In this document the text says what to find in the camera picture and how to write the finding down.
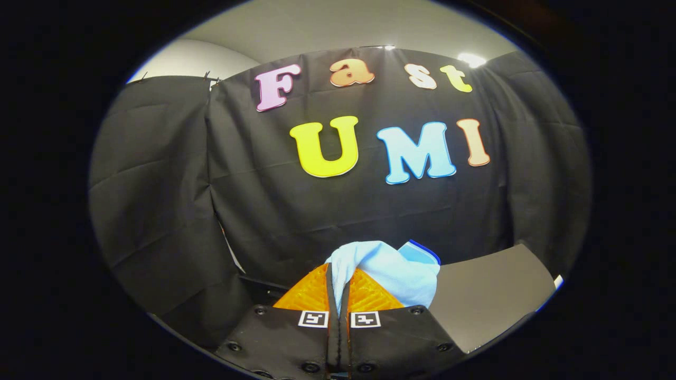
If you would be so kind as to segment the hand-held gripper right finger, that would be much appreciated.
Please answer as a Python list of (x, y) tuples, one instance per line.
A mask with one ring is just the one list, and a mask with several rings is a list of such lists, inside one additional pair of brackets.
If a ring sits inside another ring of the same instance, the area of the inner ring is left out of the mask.
[(437, 379), (465, 358), (427, 307), (403, 307), (364, 270), (355, 270), (341, 293), (338, 375)]

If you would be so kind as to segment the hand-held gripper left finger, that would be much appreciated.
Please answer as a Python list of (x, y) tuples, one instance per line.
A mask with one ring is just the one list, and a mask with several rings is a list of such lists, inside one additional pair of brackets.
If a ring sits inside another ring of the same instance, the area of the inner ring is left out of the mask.
[(255, 305), (215, 354), (274, 379), (329, 379), (340, 370), (340, 318), (331, 265), (320, 265), (275, 305)]

